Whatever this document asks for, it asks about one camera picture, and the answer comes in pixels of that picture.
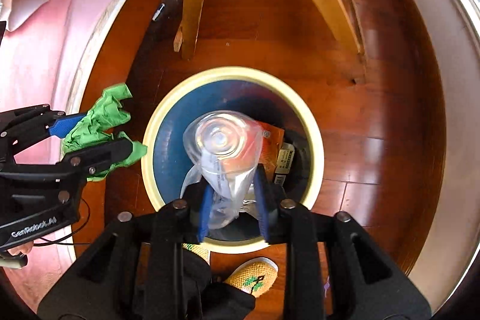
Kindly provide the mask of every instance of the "black cable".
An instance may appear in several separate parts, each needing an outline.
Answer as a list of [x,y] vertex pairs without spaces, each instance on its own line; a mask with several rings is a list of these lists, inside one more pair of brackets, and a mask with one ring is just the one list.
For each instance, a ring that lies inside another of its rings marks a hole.
[[34,247],[46,247],[46,246],[51,246],[52,244],[59,244],[61,246],[88,246],[90,243],[61,243],[63,240],[66,240],[68,238],[71,238],[73,235],[75,235],[77,232],[79,232],[81,229],[83,229],[87,224],[88,221],[90,220],[90,206],[88,205],[87,201],[85,201],[82,198],[82,201],[87,205],[87,219],[85,222],[77,229],[75,229],[71,234],[63,236],[63,238],[57,239],[57,240],[48,240],[45,238],[40,238],[41,240],[45,241],[46,243],[35,243],[33,244]]

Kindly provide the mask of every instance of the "white wall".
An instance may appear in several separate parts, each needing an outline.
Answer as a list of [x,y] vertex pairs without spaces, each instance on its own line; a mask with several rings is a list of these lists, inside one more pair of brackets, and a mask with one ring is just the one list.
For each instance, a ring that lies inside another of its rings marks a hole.
[[480,56],[461,1],[415,0],[435,50],[446,105],[447,151],[440,200],[410,273],[433,311],[455,289],[479,242]]

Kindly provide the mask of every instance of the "plastic bag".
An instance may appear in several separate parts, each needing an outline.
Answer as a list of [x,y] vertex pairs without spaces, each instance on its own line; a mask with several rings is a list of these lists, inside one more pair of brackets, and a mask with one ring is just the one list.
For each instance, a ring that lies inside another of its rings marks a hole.
[[[214,189],[210,229],[223,228],[238,217],[260,158],[262,133],[250,117],[226,110],[207,113],[185,130],[185,150]],[[198,177],[193,168],[189,175],[190,180]]]
[[253,185],[254,184],[251,184],[248,189],[245,199],[243,200],[243,205],[240,208],[240,213],[248,213],[258,220],[257,202],[255,200],[255,188]]
[[186,174],[185,179],[183,180],[183,185],[181,186],[180,198],[183,198],[185,189],[188,185],[193,183],[200,182],[202,178],[202,173],[198,170],[197,166],[193,166]]

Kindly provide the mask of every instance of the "hand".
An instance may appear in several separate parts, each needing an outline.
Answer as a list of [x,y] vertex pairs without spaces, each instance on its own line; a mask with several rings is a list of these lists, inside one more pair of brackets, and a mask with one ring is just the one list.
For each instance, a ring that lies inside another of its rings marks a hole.
[[10,248],[8,250],[8,252],[10,252],[10,255],[13,255],[13,256],[19,255],[20,253],[26,255],[26,254],[30,253],[32,248],[33,248],[33,241],[31,241],[30,243],[22,244],[21,246],[18,246],[18,247],[15,247],[15,248]]

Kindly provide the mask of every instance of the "blue gripper pad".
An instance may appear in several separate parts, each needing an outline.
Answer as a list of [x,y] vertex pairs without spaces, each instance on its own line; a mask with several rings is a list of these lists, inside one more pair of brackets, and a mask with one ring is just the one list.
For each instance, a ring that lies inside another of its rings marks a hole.
[[264,181],[260,176],[260,172],[261,170],[259,169],[255,171],[255,176],[253,177],[253,192],[255,193],[255,206],[257,208],[258,227],[260,228],[260,235],[262,235],[265,241],[268,243],[268,211],[265,204],[265,197],[263,196],[263,192],[265,191],[265,189],[263,188]]
[[78,113],[73,115],[67,115],[63,118],[59,118],[49,128],[50,136],[57,136],[60,139],[64,139],[75,125],[85,117],[85,113]]
[[201,243],[208,234],[208,221],[210,220],[210,211],[212,210],[213,205],[213,191],[213,188],[210,185],[207,185],[205,187],[205,192],[203,193],[203,200],[198,218],[197,239],[199,243]]

